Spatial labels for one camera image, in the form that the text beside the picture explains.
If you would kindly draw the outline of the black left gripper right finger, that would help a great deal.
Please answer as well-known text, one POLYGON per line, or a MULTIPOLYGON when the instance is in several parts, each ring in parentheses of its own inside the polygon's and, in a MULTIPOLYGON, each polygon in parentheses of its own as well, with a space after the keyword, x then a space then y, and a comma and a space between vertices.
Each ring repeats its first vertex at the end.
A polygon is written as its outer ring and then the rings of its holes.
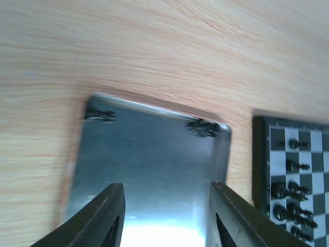
POLYGON ((222 182, 212 182, 208 246, 308 246, 222 182))

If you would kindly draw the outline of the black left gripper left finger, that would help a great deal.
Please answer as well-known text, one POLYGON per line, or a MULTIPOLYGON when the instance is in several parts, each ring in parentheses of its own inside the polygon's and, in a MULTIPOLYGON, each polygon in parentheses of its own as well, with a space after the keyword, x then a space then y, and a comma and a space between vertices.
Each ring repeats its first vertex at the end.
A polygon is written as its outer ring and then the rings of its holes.
POLYGON ((125 216, 121 183, 112 183, 33 246, 120 246, 125 216))

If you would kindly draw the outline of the black pawn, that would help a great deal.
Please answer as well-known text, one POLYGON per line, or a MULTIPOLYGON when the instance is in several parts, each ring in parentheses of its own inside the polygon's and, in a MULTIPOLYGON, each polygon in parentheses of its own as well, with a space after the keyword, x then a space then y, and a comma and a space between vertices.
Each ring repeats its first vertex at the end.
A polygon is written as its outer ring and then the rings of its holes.
POLYGON ((287 204, 287 210, 294 215, 304 215, 307 218, 310 218, 313 216, 313 213, 309 210, 302 209, 299 205, 290 202, 287 204))
POLYGON ((301 142, 296 139, 290 139, 288 144, 291 149, 310 148, 310 142, 301 142))
POLYGON ((296 170, 310 170, 310 165, 308 164, 300 164, 294 160, 287 160, 286 161, 286 170, 288 171, 296 171, 296 170))
POLYGON ((301 192, 306 195, 311 194, 311 190, 305 186, 300 186, 296 182, 290 181, 288 183, 288 189, 293 192, 301 192))
POLYGON ((308 241, 308 242, 314 242, 314 239, 311 235, 308 235, 304 232, 302 232, 298 227, 293 226, 290 230, 290 232, 299 239, 302 239, 303 241, 308 241))

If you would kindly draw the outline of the black knight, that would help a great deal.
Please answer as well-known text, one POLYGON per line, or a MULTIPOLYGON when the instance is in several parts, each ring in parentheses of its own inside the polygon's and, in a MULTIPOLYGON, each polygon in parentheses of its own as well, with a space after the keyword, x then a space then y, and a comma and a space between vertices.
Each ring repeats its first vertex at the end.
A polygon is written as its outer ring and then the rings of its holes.
POLYGON ((189 122, 187 129, 199 137, 216 137, 219 131, 219 125, 199 118, 189 122))

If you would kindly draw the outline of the black rook piece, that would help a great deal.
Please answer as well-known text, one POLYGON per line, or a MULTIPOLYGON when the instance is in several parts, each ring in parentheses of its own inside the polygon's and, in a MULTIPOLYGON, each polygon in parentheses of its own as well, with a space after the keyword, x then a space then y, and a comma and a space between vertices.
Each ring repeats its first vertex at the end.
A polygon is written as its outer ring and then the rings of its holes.
POLYGON ((112 111, 100 111, 93 107, 87 107, 84 120, 101 120, 106 123, 113 123, 115 120, 115 113, 112 111))

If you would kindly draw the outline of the black piece top view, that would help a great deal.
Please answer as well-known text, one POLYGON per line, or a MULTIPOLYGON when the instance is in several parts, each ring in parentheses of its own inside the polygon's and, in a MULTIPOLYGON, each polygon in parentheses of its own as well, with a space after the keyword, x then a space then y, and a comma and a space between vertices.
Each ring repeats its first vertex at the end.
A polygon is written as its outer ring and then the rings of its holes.
POLYGON ((294 224, 301 224, 307 227, 311 227, 313 229, 318 227, 318 224, 312 220, 307 218, 303 218, 300 215, 294 215, 290 213, 285 207, 282 205, 275 205, 273 208, 273 216, 278 221, 290 220, 293 221, 294 224))

